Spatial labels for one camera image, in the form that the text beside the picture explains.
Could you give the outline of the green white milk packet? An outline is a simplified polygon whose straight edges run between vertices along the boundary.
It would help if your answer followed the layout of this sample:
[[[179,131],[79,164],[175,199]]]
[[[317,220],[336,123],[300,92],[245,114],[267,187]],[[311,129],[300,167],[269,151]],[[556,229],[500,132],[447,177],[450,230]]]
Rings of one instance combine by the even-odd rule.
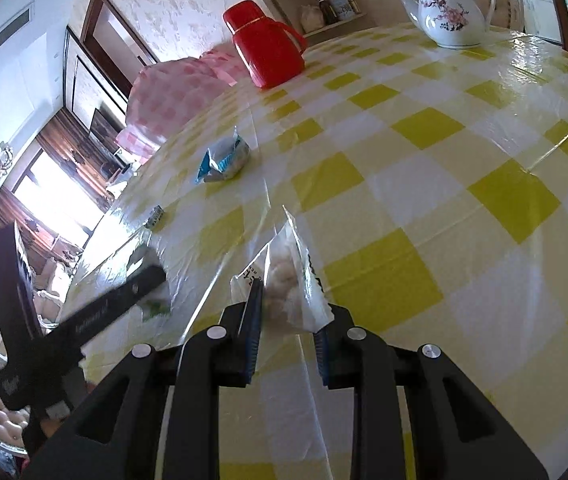
[[[170,313],[167,275],[155,248],[148,245],[136,247],[129,257],[126,275],[128,280],[135,278],[136,284],[141,286],[142,297],[136,304],[142,311],[144,322]]]

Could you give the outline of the small blue white candy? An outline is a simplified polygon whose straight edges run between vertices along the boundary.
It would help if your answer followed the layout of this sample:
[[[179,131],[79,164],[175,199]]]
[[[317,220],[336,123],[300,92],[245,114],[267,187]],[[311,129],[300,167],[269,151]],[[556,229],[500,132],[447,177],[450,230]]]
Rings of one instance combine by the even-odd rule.
[[[165,209],[162,206],[155,206],[149,213],[144,226],[146,229],[154,230],[157,228],[158,224],[162,220],[162,217],[165,215]]]

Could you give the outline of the blue silver small packet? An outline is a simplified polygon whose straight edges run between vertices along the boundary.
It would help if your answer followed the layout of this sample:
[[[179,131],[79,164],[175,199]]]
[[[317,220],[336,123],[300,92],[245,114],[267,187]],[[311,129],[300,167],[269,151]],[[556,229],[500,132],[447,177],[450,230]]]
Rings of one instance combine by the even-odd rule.
[[[234,128],[232,136],[226,136],[207,148],[198,167],[196,182],[231,180],[244,168],[249,157],[248,143]]]

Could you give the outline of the clear bag white pastry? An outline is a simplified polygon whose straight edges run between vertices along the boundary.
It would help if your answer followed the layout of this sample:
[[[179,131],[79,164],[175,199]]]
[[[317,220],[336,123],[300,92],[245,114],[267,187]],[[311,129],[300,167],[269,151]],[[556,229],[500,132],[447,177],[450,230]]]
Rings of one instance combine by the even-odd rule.
[[[229,281],[232,300],[246,299],[256,280],[263,284],[262,315],[266,330],[286,335],[314,334],[334,321],[312,268],[308,245],[290,212],[285,213],[284,224],[258,255]]]

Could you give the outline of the pink checkered food cover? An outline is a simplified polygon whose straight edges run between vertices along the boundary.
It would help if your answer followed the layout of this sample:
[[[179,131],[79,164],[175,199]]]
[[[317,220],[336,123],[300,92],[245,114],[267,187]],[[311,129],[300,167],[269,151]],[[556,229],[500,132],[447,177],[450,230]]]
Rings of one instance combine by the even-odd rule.
[[[237,55],[217,49],[147,66],[133,82],[126,125],[116,143],[149,159],[218,96],[248,77]]]

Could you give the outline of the yellow checkered tablecloth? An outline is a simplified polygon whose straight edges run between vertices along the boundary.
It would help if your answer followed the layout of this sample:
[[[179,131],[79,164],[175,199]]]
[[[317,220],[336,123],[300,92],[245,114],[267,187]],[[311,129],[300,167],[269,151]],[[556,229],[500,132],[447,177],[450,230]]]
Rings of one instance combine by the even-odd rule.
[[[197,183],[234,128],[247,164]],[[157,249],[173,302],[93,339],[86,377],[217,322],[286,212],[329,301],[389,344],[437,344],[552,478],[568,469],[568,53],[499,30],[440,49],[403,24],[311,48],[275,89],[227,90],[140,169],[86,247],[67,311],[120,281],[139,244]]]

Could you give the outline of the red thermos jug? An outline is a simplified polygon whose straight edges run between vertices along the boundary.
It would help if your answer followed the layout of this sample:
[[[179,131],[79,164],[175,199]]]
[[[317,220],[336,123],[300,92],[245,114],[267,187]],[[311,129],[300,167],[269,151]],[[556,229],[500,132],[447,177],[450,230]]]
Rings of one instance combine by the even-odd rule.
[[[223,13],[223,21],[258,88],[277,87],[305,70],[307,40],[292,27],[267,16],[254,1],[234,4]]]

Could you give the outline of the white floral teapot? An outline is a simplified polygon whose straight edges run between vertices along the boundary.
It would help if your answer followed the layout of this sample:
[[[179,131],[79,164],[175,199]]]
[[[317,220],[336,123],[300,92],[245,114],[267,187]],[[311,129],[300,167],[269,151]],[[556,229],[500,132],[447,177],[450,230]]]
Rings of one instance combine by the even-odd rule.
[[[400,0],[412,23],[447,49],[478,47],[489,32],[496,0]]]

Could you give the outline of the wall television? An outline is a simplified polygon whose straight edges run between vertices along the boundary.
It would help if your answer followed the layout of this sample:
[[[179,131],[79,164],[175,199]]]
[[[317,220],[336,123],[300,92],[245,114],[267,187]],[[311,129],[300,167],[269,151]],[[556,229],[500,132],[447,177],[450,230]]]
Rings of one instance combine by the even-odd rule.
[[[90,131],[110,153],[115,154],[119,150],[120,146],[116,141],[119,130],[99,108],[95,108],[93,112]]]

